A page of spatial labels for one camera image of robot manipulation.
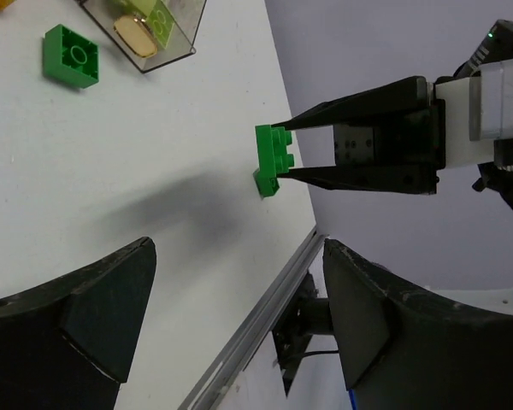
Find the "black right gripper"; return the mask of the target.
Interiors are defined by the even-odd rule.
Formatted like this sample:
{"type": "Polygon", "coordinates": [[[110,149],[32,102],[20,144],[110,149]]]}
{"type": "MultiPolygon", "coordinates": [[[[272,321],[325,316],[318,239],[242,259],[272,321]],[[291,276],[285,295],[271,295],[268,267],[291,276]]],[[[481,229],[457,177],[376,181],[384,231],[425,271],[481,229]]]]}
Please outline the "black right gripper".
{"type": "Polygon", "coordinates": [[[292,168],[279,178],[324,190],[436,194],[438,176],[433,166],[383,166],[434,160],[437,138],[432,127],[433,100],[432,84],[422,76],[412,76],[321,102],[290,120],[273,124],[285,129],[337,124],[333,127],[337,166],[292,168]]]}

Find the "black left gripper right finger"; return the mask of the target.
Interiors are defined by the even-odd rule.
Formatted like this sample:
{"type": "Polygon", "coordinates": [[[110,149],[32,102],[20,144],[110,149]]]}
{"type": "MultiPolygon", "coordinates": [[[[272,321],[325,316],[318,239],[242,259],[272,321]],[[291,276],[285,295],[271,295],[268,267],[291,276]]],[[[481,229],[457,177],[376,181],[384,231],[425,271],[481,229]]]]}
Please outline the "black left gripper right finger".
{"type": "Polygon", "coordinates": [[[513,409],[513,288],[428,290],[339,241],[323,272],[356,409],[513,409]]]}

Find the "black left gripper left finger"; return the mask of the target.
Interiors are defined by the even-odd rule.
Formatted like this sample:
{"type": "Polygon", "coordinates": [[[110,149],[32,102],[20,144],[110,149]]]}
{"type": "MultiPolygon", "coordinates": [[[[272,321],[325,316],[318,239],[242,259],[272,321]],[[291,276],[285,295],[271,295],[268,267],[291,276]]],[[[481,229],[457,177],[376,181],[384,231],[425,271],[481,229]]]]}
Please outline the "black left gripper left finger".
{"type": "Polygon", "coordinates": [[[0,299],[0,409],[112,409],[133,363],[156,274],[140,239],[0,299]]]}

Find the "long green lego plate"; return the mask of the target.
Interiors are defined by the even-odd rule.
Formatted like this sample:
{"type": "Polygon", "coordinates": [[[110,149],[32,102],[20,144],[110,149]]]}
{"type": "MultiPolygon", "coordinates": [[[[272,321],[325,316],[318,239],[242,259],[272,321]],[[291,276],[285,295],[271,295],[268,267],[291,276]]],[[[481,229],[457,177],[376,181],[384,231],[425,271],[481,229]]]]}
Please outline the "long green lego plate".
{"type": "Polygon", "coordinates": [[[258,168],[253,179],[262,198],[274,196],[280,188],[278,176],[294,167],[295,158],[287,152],[292,144],[292,133],[282,126],[255,127],[258,168]]]}

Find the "lime lego brick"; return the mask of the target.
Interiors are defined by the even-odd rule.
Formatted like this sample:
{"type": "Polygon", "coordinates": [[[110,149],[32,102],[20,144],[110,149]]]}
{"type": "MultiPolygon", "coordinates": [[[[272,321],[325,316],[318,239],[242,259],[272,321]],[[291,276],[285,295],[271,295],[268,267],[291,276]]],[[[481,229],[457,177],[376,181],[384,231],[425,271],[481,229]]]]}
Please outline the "lime lego brick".
{"type": "Polygon", "coordinates": [[[147,24],[162,49],[166,49],[174,28],[174,17],[162,1],[156,1],[147,17],[147,24]]]}

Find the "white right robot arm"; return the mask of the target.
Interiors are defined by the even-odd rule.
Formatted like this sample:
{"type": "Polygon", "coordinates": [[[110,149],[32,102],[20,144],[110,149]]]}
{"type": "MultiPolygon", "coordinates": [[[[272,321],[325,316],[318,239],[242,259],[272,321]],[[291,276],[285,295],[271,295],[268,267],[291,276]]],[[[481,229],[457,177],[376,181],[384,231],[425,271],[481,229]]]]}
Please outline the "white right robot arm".
{"type": "Polygon", "coordinates": [[[476,191],[513,211],[513,21],[498,20],[451,76],[412,76],[322,102],[284,121],[331,127],[334,163],[284,172],[325,190],[433,195],[439,172],[475,165],[476,191]]]}

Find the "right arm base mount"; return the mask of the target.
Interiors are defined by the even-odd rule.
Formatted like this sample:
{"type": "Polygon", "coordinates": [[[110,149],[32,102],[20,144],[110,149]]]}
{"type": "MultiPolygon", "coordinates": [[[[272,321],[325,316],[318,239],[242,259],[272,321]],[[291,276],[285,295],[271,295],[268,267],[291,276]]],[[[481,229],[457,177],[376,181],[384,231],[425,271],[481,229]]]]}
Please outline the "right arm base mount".
{"type": "Polygon", "coordinates": [[[287,395],[304,359],[339,353],[330,348],[308,350],[313,336],[333,335],[329,300],[320,296],[313,275],[306,272],[272,329],[276,363],[287,395]]]}

